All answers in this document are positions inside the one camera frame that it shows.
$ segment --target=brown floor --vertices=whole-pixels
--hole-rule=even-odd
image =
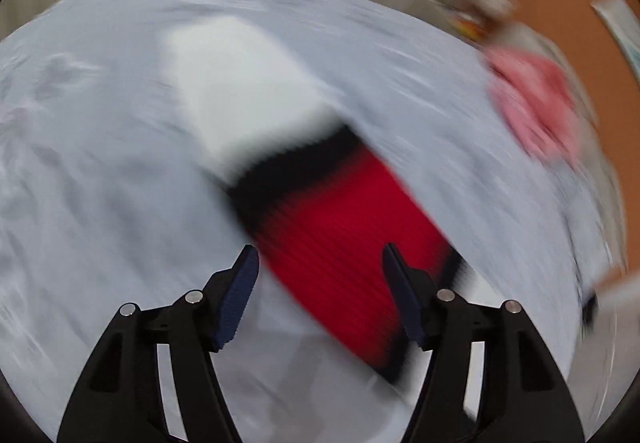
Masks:
[[[615,165],[626,205],[628,259],[640,270],[640,85],[593,0],[518,0],[515,18],[551,38],[582,79],[599,117],[605,154]],[[627,0],[640,15],[638,0]]]

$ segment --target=wrinkled fabric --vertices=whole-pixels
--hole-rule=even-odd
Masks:
[[[162,74],[165,33],[219,13],[307,65],[464,259],[523,302],[566,374],[580,297],[564,179],[514,140],[473,48],[365,0],[62,0],[0,43],[0,369],[45,432],[121,304],[172,303],[246,241]],[[214,359],[247,443],[399,441],[410,417],[265,267]],[[161,362],[177,426],[168,376]]]
[[[578,117],[566,76],[541,55],[492,46],[484,50],[495,73],[492,95],[523,149],[543,161],[578,159]]]

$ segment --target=gray bed sheet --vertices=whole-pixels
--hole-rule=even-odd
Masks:
[[[162,74],[164,32],[222,12],[322,80],[466,261],[523,302],[566,375],[582,294],[607,269],[591,184],[520,149],[475,49],[365,0],[62,0],[0,43],[0,369],[46,433],[120,304],[168,304],[246,242]],[[248,443],[393,441],[410,416],[268,269],[215,359]]]

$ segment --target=silver screw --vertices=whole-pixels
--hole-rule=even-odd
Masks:
[[[443,288],[436,293],[436,297],[443,302],[451,302],[456,297],[456,294],[450,289]]]
[[[136,312],[136,305],[132,303],[124,304],[120,307],[120,314],[123,317],[130,317]]]
[[[202,297],[203,297],[202,291],[198,289],[194,289],[193,291],[188,292],[187,295],[184,296],[184,299],[189,304],[197,304],[202,300]]]
[[[522,311],[522,305],[515,300],[508,300],[504,308],[510,313],[520,313]]]

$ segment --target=pink cloth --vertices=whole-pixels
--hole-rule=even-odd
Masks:
[[[578,116],[562,68],[549,58],[515,49],[484,50],[494,72],[491,94],[513,134],[542,161],[578,159]]]

